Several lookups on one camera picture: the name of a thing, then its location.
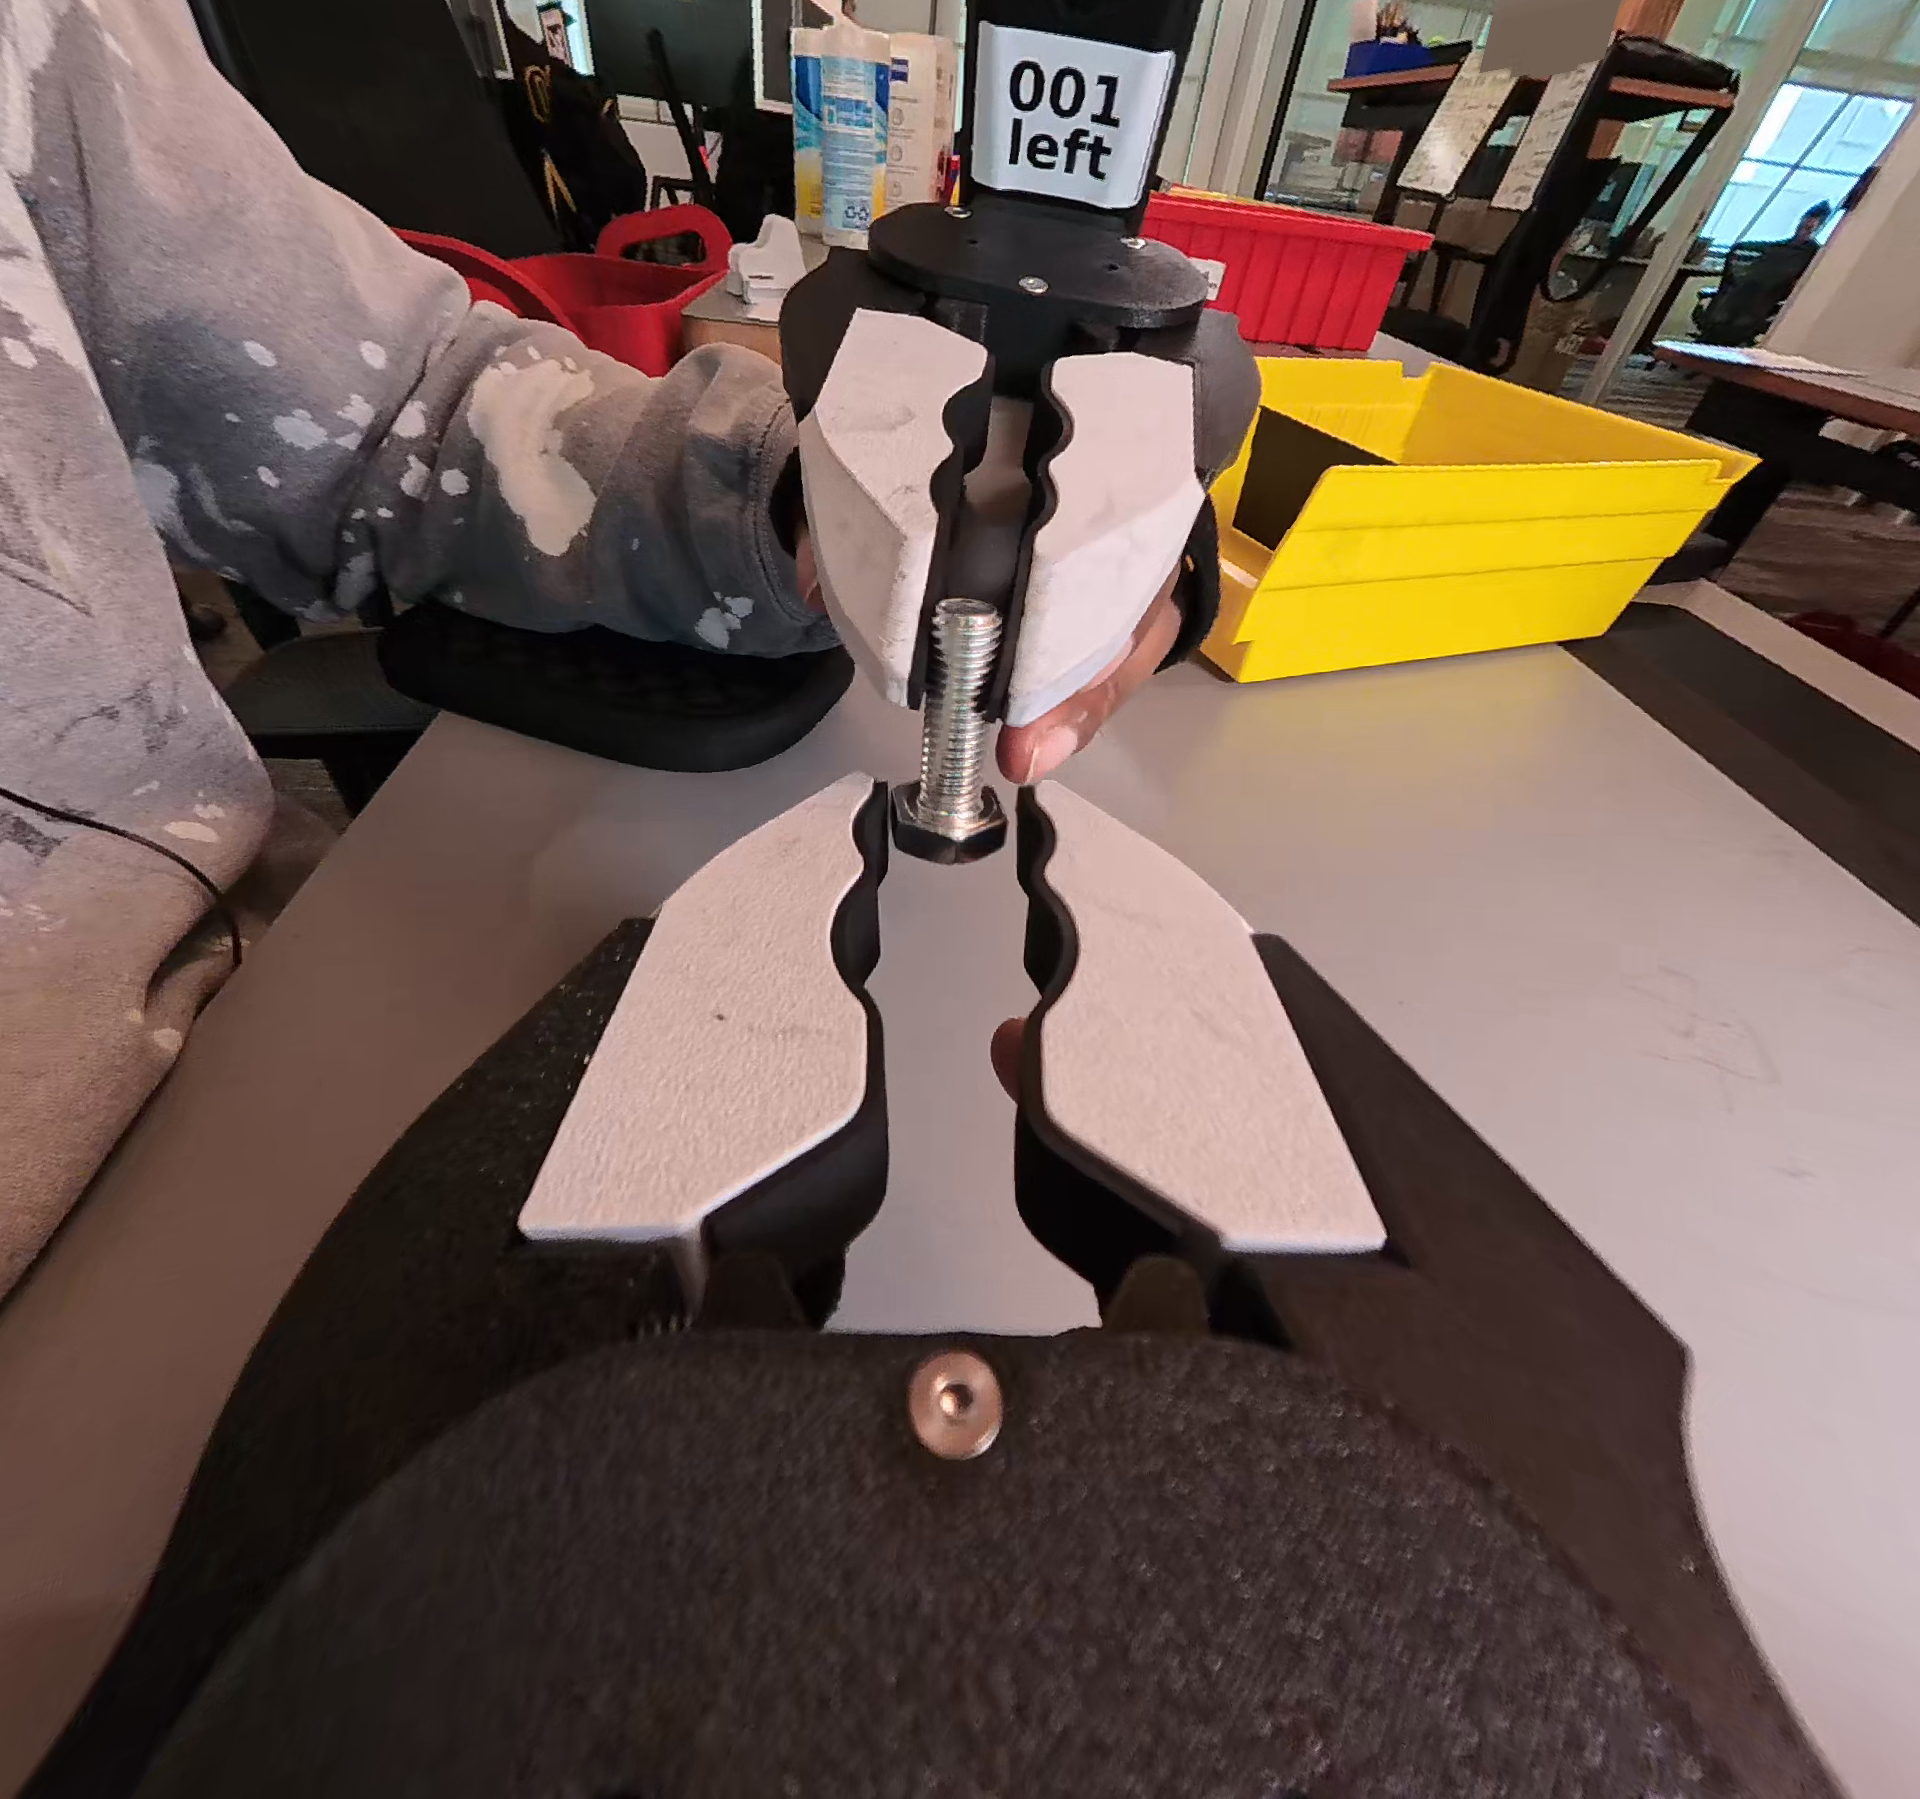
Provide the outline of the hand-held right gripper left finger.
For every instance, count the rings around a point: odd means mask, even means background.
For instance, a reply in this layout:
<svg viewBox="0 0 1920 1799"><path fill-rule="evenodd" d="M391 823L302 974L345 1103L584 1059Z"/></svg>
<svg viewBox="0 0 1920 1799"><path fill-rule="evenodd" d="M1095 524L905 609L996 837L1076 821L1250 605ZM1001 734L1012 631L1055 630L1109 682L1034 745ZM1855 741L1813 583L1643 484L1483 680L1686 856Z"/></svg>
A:
<svg viewBox="0 0 1920 1799"><path fill-rule="evenodd" d="M662 1251L693 1301L735 1254L836 1300L888 1174L867 993L886 833L885 785L846 774L664 898L518 1235Z"/></svg>

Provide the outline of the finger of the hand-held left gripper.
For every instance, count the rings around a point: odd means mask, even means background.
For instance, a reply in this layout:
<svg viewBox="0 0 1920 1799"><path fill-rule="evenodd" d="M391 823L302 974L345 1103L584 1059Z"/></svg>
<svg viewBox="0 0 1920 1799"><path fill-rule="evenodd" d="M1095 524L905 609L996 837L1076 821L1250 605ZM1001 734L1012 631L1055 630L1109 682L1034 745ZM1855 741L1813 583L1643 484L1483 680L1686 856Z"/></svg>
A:
<svg viewBox="0 0 1920 1799"><path fill-rule="evenodd" d="M918 706L928 586L991 416L992 358L945 324L857 304L798 426L818 593L878 694Z"/></svg>
<svg viewBox="0 0 1920 1799"><path fill-rule="evenodd" d="M1001 720L1062 706L1125 647L1201 511L1194 374L1137 351L1069 355L1041 386L1062 440L1041 463Z"/></svg>

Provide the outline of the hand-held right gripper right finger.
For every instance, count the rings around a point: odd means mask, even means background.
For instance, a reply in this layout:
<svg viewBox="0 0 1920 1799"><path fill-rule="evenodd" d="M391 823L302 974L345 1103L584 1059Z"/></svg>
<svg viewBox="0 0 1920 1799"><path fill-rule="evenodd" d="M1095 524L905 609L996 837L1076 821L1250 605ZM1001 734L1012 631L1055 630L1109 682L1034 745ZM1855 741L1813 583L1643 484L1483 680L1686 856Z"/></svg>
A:
<svg viewBox="0 0 1920 1799"><path fill-rule="evenodd" d="M1358 1160L1255 934L1185 861L1062 783L1020 795L1029 912L1058 945L1031 1126L1189 1256L1372 1256Z"/></svg>

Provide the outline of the silver hex bolt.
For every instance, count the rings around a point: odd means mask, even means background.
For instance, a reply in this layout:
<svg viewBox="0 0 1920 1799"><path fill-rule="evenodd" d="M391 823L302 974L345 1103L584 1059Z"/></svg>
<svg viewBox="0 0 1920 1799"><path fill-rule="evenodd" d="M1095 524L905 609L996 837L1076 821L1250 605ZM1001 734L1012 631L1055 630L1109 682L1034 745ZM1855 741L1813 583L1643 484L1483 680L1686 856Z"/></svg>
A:
<svg viewBox="0 0 1920 1799"><path fill-rule="evenodd" d="M978 708L999 628L984 600L947 597L933 611L919 772L888 793L890 839L902 854L963 866L1003 845L1005 814L985 781L992 725Z"/></svg>

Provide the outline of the yellow plastic bin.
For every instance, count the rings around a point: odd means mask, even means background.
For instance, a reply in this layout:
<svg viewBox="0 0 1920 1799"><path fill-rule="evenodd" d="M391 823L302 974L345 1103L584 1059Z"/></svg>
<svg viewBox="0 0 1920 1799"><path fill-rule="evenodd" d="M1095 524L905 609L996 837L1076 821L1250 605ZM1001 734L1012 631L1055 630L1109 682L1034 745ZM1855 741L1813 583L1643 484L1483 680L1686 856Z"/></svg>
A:
<svg viewBox="0 0 1920 1799"><path fill-rule="evenodd" d="M1262 357L1258 405L1377 451L1281 545L1231 525L1248 433L1212 487L1220 598L1199 654L1253 684L1606 631L1752 456L1505 379L1377 357Z"/></svg>

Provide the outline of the person's left forearm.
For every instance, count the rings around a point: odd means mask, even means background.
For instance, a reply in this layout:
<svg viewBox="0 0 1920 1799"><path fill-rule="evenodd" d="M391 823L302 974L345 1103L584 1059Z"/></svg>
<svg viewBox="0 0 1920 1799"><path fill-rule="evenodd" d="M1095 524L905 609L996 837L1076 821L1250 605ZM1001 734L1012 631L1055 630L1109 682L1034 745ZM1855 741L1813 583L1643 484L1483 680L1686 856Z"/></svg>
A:
<svg viewBox="0 0 1920 1799"><path fill-rule="evenodd" d="M165 233L130 371L168 548L288 614L382 591L740 659L834 644L801 571L792 405L738 346L646 376L333 205L290 233Z"/></svg>

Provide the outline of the white cardboard box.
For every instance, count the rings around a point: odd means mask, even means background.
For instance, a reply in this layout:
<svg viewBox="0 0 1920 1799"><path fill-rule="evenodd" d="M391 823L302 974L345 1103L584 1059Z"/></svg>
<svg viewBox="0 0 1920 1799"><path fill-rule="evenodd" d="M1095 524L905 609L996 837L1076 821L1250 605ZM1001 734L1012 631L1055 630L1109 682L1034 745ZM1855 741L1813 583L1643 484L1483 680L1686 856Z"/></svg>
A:
<svg viewBox="0 0 1920 1799"><path fill-rule="evenodd" d="M958 111L954 40L892 33L883 169L885 212L947 203Z"/></svg>

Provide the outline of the white plastic holder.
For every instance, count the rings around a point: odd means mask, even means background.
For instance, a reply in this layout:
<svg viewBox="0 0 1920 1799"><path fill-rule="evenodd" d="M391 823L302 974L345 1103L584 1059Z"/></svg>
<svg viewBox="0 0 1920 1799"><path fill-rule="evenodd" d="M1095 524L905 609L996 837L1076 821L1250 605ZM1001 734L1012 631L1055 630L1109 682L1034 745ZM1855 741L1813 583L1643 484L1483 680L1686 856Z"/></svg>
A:
<svg viewBox="0 0 1920 1799"><path fill-rule="evenodd" d="M796 223L768 212L751 242L730 247L725 290L745 308L749 317L775 317L805 273L808 261Z"/></svg>

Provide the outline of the red plastic bin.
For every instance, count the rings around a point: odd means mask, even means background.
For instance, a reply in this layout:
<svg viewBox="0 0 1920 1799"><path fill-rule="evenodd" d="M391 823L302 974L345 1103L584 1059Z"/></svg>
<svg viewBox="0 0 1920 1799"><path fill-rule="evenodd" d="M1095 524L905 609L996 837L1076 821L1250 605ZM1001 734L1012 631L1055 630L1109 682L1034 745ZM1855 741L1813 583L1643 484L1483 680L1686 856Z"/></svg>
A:
<svg viewBox="0 0 1920 1799"><path fill-rule="evenodd" d="M1368 351L1408 261L1429 249L1429 233L1180 186L1149 193L1142 224L1210 277L1212 304L1245 344L1332 355Z"/></svg>

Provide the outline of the red tote bag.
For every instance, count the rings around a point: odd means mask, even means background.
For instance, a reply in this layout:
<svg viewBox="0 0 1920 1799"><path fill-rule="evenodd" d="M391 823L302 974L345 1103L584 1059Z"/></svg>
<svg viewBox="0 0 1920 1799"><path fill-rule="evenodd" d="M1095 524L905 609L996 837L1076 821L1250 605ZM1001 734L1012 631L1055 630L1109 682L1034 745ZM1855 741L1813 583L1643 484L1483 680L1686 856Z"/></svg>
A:
<svg viewBox="0 0 1920 1799"><path fill-rule="evenodd" d="M685 304L723 278L732 249L730 228L697 203L620 216L585 252L504 259L439 233L401 230L398 238L455 271L469 299L556 324L648 376L683 355Z"/></svg>

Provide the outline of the hanging paper sheets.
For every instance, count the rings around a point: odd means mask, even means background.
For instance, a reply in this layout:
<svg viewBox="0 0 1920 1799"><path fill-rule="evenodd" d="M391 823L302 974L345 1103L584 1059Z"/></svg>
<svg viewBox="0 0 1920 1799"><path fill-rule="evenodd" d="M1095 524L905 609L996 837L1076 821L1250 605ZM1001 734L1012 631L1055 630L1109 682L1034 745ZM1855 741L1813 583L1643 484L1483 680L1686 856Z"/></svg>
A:
<svg viewBox="0 0 1920 1799"><path fill-rule="evenodd" d="M1521 134L1490 200L1493 209L1519 212L1537 202L1563 137L1594 76L1598 59L1538 82L1538 99L1532 113L1521 116ZM1427 129L1422 130L1398 177L1398 186L1441 200L1457 197L1469 163L1500 125L1509 96L1526 85L1530 82L1521 82L1514 73L1481 66L1478 52L1471 54L1429 115Z"/></svg>

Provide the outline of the black gold jacket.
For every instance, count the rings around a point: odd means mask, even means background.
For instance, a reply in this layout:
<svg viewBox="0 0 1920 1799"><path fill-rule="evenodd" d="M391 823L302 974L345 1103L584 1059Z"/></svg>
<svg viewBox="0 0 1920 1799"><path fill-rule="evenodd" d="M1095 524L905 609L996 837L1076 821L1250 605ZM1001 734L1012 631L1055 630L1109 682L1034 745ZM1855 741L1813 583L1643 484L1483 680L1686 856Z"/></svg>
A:
<svg viewBox="0 0 1920 1799"><path fill-rule="evenodd" d="M500 101L514 153L561 249L596 249L610 223L645 210L648 200L648 179L615 97L514 26L505 0L492 2L512 68Z"/></svg>

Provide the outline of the black standing desk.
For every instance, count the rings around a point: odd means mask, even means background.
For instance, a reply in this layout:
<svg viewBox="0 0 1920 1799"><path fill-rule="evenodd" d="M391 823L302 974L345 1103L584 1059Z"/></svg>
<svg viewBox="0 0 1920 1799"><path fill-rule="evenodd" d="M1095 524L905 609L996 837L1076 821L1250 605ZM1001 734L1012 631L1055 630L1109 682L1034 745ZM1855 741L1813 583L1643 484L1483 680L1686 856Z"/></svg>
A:
<svg viewBox="0 0 1920 1799"><path fill-rule="evenodd" d="M1636 252L1648 249L1660 210L1732 118L1740 78L1732 68L1662 40L1613 36L1598 57L1598 76L1542 197L1514 212L1493 209L1490 200L1521 134L1521 116L1549 76L1518 75L1530 85L1509 96L1457 197L1441 200L1398 186L1460 63L1358 82L1333 78L1328 90L1345 96L1349 130L1365 144L1384 136L1396 150L1377 223L1429 233L1429 249L1408 261L1382 332L1471 371L1521 383L1537 376L1547 339L1573 324L1573 311L1603 292Z"/></svg>

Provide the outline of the wooden table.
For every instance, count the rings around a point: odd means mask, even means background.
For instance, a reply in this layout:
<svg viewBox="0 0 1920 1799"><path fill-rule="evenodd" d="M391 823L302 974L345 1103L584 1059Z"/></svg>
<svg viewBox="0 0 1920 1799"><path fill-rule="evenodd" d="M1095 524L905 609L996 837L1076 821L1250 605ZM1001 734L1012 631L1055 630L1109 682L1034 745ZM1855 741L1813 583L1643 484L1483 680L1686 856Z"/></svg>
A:
<svg viewBox="0 0 1920 1799"><path fill-rule="evenodd" d="M1858 492L1893 511L1918 511L1916 461L1825 435L1825 426L1841 419L1893 433L1916 452L1916 367L1834 371L1761 346L1655 344L1653 353L1705 379L1685 430L1754 459L1700 527L1725 548L1725 564L1791 485Z"/></svg>

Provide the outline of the red floor bin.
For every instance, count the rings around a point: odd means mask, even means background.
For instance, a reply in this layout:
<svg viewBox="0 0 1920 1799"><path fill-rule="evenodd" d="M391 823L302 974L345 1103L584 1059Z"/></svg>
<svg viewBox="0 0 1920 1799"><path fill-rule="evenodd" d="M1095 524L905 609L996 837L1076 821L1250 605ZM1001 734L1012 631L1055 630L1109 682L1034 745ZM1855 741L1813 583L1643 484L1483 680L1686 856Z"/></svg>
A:
<svg viewBox="0 0 1920 1799"><path fill-rule="evenodd" d="M1897 687L1904 694L1918 699L1918 651L1895 644L1893 637L1860 628L1850 616L1838 612L1794 612L1785 619L1801 635L1815 638L1817 645L1848 659L1874 678Z"/></svg>

